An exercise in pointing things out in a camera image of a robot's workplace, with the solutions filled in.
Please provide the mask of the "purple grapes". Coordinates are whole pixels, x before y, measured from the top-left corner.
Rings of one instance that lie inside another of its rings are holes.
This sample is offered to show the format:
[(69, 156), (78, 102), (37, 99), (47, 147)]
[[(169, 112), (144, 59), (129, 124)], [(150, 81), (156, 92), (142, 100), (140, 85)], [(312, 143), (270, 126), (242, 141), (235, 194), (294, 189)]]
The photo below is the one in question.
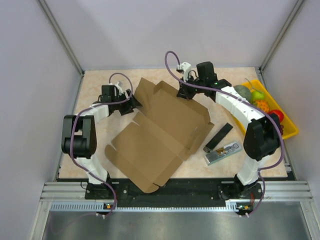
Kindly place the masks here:
[(281, 133), (282, 136), (284, 135), (284, 128), (285, 128), (284, 125), (280, 124), (279, 130), (280, 130), (280, 133)]

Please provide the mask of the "green apple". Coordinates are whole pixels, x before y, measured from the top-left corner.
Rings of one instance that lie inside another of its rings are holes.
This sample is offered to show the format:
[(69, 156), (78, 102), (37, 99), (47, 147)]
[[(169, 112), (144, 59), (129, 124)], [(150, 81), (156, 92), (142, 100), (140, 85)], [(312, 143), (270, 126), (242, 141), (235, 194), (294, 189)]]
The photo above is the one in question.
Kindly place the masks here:
[(265, 94), (261, 91), (258, 90), (254, 90), (251, 93), (251, 101), (255, 102), (255, 101), (259, 101), (259, 100), (264, 100), (265, 99)]

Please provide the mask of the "orange pineapple toy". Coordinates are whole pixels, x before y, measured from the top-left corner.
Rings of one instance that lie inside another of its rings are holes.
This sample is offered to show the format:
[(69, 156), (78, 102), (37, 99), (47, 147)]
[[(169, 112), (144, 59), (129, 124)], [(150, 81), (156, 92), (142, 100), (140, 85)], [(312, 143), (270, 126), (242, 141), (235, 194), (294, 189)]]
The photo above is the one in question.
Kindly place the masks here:
[(259, 99), (259, 100), (255, 101), (255, 105), (257, 108), (261, 109), (265, 113), (268, 113), (270, 111), (270, 106), (269, 106), (268, 102), (264, 99)]

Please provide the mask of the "brown cardboard box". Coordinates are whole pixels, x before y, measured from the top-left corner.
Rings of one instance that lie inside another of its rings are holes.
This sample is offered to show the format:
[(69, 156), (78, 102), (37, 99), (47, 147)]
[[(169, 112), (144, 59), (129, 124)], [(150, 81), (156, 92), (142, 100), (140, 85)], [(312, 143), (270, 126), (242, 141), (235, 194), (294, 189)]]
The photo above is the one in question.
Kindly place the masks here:
[(147, 194), (163, 187), (214, 127), (206, 107), (177, 93), (164, 81), (154, 84), (141, 78), (134, 97), (142, 107), (104, 150), (106, 158)]

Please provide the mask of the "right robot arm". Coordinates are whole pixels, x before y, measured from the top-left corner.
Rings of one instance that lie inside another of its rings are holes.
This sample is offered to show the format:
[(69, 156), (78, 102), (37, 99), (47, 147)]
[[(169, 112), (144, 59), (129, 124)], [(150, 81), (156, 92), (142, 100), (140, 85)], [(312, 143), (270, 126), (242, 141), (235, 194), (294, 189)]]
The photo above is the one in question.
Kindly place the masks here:
[(231, 189), (223, 191), (230, 198), (245, 198), (260, 178), (265, 162), (283, 146), (280, 120), (276, 114), (267, 114), (242, 97), (226, 79), (218, 79), (210, 61), (199, 63), (197, 75), (192, 75), (188, 62), (179, 62), (176, 71), (179, 78), (177, 96), (191, 100), (196, 94), (204, 94), (228, 110), (245, 127), (243, 148), (246, 158), (240, 171), (234, 176)]

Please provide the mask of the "aluminium rail frame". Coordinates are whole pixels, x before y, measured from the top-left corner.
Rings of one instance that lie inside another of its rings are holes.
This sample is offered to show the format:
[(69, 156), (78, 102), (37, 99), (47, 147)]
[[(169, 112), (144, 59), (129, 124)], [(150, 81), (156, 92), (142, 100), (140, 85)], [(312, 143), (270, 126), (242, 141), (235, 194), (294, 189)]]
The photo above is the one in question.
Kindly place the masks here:
[(97, 212), (235, 212), (251, 211), (253, 205), (262, 202), (310, 202), (313, 197), (305, 182), (269, 181), (259, 183), (253, 194), (244, 198), (220, 198), (220, 191), (208, 194), (137, 194), (122, 189), (117, 200), (110, 197), (91, 196), (75, 182), (46, 183), (40, 201), (49, 202), (51, 211)]

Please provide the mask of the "black rectangular bar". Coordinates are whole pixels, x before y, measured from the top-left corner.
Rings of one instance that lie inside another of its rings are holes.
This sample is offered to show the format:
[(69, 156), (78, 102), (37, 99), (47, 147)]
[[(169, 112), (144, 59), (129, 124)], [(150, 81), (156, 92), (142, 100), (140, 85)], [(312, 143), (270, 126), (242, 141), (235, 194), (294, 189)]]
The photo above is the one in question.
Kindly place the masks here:
[(233, 129), (233, 126), (226, 123), (214, 136), (213, 138), (204, 146), (203, 151), (205, 153), (212, 152), (215, 147), (226, 137), (226, 135)]

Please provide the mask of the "red apple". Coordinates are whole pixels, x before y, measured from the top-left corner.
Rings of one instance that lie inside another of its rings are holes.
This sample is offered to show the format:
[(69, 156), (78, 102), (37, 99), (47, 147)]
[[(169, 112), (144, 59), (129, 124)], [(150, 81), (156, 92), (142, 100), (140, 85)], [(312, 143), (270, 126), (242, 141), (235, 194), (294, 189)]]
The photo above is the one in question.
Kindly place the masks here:
[(268, 114), (269, 114), (269, 115), (271, 115), (271, 114), (277, 115), (278, 118), (279, 118), (279, 122), (280, 122), (280, 123), (281, 123), (281, 122), (284, 120), (284, 118), (285, 118), (283, 112), (282, 112), (281, 110), (279, 110), (279, 109), (273, 109), (273, 110), (269, 111)]

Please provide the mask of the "grey-green melon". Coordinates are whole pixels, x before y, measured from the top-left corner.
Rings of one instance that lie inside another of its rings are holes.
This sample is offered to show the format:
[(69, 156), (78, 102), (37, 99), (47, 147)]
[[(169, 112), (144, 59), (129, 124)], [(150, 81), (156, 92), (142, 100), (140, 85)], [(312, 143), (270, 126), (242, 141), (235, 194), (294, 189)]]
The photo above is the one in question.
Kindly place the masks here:
[(241, 97), (245, 98), (248, 102), (251, 101), (252, 93), (248, 87), (244, 85), (235, 85), (234, 89)]

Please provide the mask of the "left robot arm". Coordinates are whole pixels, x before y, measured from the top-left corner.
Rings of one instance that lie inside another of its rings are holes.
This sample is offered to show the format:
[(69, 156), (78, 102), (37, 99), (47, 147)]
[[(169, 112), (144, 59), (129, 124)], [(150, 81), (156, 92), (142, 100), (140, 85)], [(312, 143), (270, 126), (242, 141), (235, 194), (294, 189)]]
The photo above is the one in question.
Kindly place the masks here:
[(85, 171), (88, 183), (96, 187), (97, 194), (102, 198), (116, 194), (113, 185), (108, 183), (108, 171), (102, 167), (96, 154), (96, 124), (115, 111), (124, 116), (141, 106), (133, 95), (133, 87), (123, 90), (120, 82), (109, 83), (101, 87), (101, 95), (92, 105), (63, 118), (61, 150), (70, 156), (78, 168)]

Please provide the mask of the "yellow plastic tray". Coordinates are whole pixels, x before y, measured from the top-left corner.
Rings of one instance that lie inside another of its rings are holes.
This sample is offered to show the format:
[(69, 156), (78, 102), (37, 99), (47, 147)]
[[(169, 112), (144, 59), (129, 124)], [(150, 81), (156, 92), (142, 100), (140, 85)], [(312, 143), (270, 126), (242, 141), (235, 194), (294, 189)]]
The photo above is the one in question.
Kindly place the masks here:
[[(252, 93), (254, 90), (263, 92), (265, 95), (265, 101), (268, 102), (270, 111), (271, 110), (280, 110), (284, 114), (284, 120), (280, 123), (284, 125), (284, 134), (282, 135), (283, 140), (286, 140), (290, 137), (293, 137), (299, 133), (298, 128), (295, 126), (295, 124), (292, 122), (292, 120), (286, 115), (286, 113), (282, 110), (280, 105), (276, 102), (276, 100), (271, 96), (271, 94), (267, 91), (267, 89), (262, 85), (262, 83), (258, 79), (254, 80), (247, 80), (247, 82), (237, 85), (243, 85), (247, 88), (249, 88), (250, 92)], [(255, 101), (252, 102), (250, 100), (251, 104), (256, 106)]]

